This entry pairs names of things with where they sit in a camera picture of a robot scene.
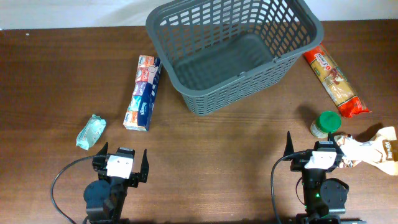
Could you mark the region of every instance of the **green lid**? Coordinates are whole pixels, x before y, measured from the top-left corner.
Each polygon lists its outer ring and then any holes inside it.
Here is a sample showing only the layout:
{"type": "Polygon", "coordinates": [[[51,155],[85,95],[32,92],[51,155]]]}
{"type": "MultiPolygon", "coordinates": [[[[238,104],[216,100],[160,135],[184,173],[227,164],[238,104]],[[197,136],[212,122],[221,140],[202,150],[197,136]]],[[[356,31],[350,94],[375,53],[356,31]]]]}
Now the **green lid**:
{"type": "Polygon", "coordinates": [[[341,126],[340,116],[333,111],[325,111],[317,119],[317,126],[324,133],[334,133],[341,126]]]}

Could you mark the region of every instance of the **tissue pack box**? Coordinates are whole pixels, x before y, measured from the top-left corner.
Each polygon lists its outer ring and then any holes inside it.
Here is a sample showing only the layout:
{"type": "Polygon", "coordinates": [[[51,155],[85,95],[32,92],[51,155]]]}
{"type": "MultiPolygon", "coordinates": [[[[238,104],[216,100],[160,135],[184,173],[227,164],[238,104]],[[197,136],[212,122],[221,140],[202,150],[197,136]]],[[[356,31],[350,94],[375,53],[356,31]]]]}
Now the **tissue pack box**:
{"type": "Polygon", "coordinates": [[[149,130],[161,69],[162,63],[159,58],[140,55],[136,85],[123,121],[126,129],[149,130]]]}

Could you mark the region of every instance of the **brown label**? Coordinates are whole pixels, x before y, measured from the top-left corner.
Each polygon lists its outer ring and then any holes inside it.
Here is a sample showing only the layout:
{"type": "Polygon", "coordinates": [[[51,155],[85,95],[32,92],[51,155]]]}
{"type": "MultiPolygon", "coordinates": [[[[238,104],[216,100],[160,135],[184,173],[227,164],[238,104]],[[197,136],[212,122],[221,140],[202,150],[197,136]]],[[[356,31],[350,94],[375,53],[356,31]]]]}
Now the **brown label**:
{"type": "Polygon", "coordinates": [[[398,161],[398,141],[383,140],[383,148],[387,161],[398,161]]]}

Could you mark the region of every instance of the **basket bottom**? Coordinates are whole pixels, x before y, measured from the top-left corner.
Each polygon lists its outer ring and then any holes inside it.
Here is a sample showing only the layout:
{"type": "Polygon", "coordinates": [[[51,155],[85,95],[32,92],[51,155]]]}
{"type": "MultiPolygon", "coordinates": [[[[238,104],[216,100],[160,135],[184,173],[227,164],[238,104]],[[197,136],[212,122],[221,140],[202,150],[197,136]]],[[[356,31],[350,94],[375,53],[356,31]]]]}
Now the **basket bottom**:
{"type": "Polygon", "coordinates": [[[246,33],[179,60],[174,70],[191,90],[206,90],[274,57],[259,35],[246,33]]]}

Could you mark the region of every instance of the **basket rim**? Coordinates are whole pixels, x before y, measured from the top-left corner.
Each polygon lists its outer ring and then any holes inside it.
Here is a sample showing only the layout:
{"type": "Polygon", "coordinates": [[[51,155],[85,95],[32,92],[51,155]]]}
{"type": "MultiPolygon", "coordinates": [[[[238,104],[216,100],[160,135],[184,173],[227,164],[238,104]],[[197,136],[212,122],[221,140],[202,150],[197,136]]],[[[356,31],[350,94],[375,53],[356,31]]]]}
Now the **basket rim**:
{"type": "Polygon", "coordinates": [[[209,94],[212,94],[215,91],[218,91],[219,89],[231,85],[232,83],[235,83],[239,80],[242,80],[244,77],[250,77],[251,75],[261,72],[271,66],[277,65],[279,62],[284,61],[284,60],[289,60],[290,58],[301,56],[303,53],[308,52],[309,50],[314,49],[317,47],[321,41],[323,40],[324,36],[324,30],[321,22],[319,19],[313,14],[313,12],[310,10],[310,8],[307,6],[307,4],[304,2],[304,0],[286,0],[290,4],[293,4],[297,6],[298,10],[302,10],[302,13],[306,15],[309,18],[309,21],[313,23],[313,27],[315,29],[315,36],[311,42],[309,42],[307,45],[303,47],[299,47],[291,52],[287,52],[286,54],[281,55],[281,57],[276,57],[273,59],[271,62],[267,62],[265,64],[262,64],[250,71],[244,72],[242,75],[234,76],[231,77],[213,87],[210,87],[206,90],[192,90],[181,84],[180,80],[178,79],[176,73],[174,72],[174,68],[172,64],[169,62],[167,59],[165,52],[163,48],[161,47],[161,44],[159,42],[159,39],[157,38],[155,34],[155,24],[154,22],[159,19],[159,14],[163,12],[167,12],[170,8],[174,8],[176,5],[181,5],[181,4],[188,4],[188,3],[198,3],[197,5],[201,4],[206,4],[207,2],[210,2],[212,0],[208,1],[197,1],[197,0],[174,0],[172,2],[163,4],[161,6],[156,7],[153,11],[150,12],[150,14],[147,17],[146,20],[146,30],[151,38],[151,40],[154,43],[154,47],[156,49],[156,52],[159,55],[160,60],[163,63],[163,66],[165,67],[167,73],[169,74],[170,81],[172,82],[173,87],[180,92],[181,94],[189,97],[203,97],[209,94]]]}

